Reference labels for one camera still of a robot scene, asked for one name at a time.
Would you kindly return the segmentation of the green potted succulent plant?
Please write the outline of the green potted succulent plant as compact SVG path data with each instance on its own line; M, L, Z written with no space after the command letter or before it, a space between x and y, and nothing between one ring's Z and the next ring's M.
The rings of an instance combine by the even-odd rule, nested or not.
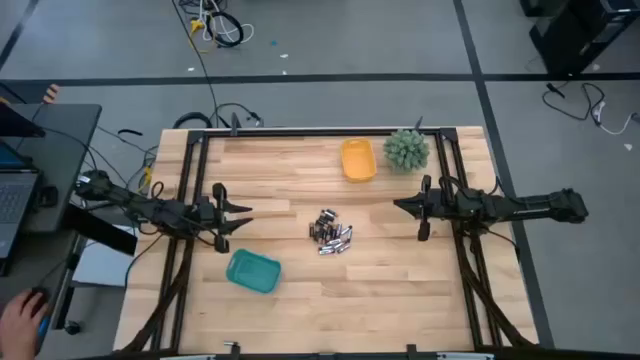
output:
M396 172L410 173L427 166L429 147L416 130L398 130L384 142L384 156Z

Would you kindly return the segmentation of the white board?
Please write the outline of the white board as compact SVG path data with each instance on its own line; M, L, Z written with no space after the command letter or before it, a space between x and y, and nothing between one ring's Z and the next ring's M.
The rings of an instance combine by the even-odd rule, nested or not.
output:
M72 280L90 285L123 287L132 255L89 240L80 256Z

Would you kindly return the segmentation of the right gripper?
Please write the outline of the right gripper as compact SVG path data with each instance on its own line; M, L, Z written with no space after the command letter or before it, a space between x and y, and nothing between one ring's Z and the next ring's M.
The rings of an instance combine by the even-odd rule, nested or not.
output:
M454 215L454 202L441 189L431 189L432 177L424 175L421 182L421 192L404 199L396 199L393 203L409 213L414 219L420 220L418 240L427 241L431 234L432 217L451 220Z

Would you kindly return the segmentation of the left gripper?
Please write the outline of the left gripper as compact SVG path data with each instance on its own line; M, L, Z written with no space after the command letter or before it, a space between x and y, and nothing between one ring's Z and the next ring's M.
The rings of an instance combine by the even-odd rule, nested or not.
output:
M227 200L227 191L222 183L212 185L213 201L208 196L200 196L195 203L196 223L201 229L208 231L214 237L213 247L218 253L229 252L229 242L225 238L224 204L228 213L245 213L252 211L251 207L232 204ZM226 222L226 233L232 234L241 226L248 224L252 218L242 218Z

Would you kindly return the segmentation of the grey side desk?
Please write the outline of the grey side desk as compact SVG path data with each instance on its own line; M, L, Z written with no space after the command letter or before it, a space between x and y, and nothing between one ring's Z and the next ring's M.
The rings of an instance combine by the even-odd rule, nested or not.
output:
M14 232L0 224L0 316L16 295L40 286L47 290L48 313L42 319L35 350L58 320L59 296L71 279L66 263L79 254L86 239L66 223L65 212L85 159L84 146L91 141L101 113L98 105L14 104L22 116L33 119L48 132L43 138L8 141L30 158L42 175L42 183L57 188L52 208L31 207L22 228Z

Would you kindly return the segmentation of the yellow plastic basket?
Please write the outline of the yellow plastic basket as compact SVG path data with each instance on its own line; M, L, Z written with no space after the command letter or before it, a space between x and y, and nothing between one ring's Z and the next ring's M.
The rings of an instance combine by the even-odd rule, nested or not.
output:
M351 182L366 182L377 173L375 154L367 138L350 138L341 145L343 173Z

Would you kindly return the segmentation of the black desk bar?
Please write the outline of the black desk bar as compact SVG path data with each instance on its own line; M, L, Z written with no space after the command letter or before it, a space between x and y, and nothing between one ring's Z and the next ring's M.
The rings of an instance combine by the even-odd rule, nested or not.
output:
M77 233L101 243L115 251L133 255L137 245L137 238L117 228L85 209L75 205L68 205L63 216L63 227L75 230Z

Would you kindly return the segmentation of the black monitor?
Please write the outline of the black monitor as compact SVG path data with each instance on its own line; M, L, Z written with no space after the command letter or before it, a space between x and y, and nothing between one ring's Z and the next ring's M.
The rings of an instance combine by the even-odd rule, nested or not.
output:
M11 107L0 103L0 137L36 138L45 137L45 131L17 113Z

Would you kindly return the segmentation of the black computer mouse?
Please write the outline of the black computer mouse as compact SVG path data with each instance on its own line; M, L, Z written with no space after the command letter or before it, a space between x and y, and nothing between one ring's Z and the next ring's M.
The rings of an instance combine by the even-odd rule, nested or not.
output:
M50 299L49 291L41 286L33 287L30 291L29 296L27 297L27 302L30 302L33 297L37 297L38 302L33 306L31 310L32 318L34 318L43 308L45 308L45 312L42 315L37 328L37 335L39 338L42 338L45 335L50 322L50 315L48 314Z

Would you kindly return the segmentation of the black computer tower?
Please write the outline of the black computer tower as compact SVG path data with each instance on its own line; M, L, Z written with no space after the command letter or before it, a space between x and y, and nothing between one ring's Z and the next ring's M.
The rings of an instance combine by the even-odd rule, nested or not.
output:
M640 0L519 0L529 37L550 75L582 73L640 19Z

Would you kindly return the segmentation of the teal plastic basket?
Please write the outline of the teal plastic basket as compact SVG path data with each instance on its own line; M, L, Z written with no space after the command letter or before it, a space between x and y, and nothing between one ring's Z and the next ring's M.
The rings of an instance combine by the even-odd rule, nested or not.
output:
M275 290L280 281L281 263L246 249L231 256L225 275L229 282L261 294Z

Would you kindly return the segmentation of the grey laptop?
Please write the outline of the grey laptop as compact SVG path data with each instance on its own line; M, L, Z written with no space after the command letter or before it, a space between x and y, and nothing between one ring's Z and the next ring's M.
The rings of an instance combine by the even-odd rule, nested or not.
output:
M0 276L6 272L40 173L0 140Z

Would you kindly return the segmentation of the small black box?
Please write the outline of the small black box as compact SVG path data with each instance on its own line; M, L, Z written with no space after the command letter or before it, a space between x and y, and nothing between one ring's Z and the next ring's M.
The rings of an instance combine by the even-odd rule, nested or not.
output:
M56 207L59 200L59 192L56 186L48 185L39 189L37 206L39 208Z

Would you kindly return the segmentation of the black aluminium table frame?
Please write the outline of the black aluminium table frame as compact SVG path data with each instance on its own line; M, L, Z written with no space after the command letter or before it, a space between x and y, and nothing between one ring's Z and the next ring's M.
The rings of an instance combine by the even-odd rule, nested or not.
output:
M199 240L192 257L179 350L246 354L469 350L473 347L458 256L448 223L417 240L417 222L393 201L414 195L419 174L380 162L376 176L343 175L345 129L261 129L253 137L214 134L207 148L185 130L162 133L153 177L167 198L209 194L222 183L252 221L233 233L233 250L281 263L275 290L229 282L229 256ZM323 214L338 215L330 223ZM352 226L342 253L319 255L309 223Z

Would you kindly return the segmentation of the person's hand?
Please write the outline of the person's hand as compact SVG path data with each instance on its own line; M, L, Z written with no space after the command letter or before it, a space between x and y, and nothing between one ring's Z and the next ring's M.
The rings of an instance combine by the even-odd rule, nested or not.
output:
M0 360L35 360L37 328L45 308L31 317L31 310L38 302L37 297L27 302L31 289L13 297L0 316Z

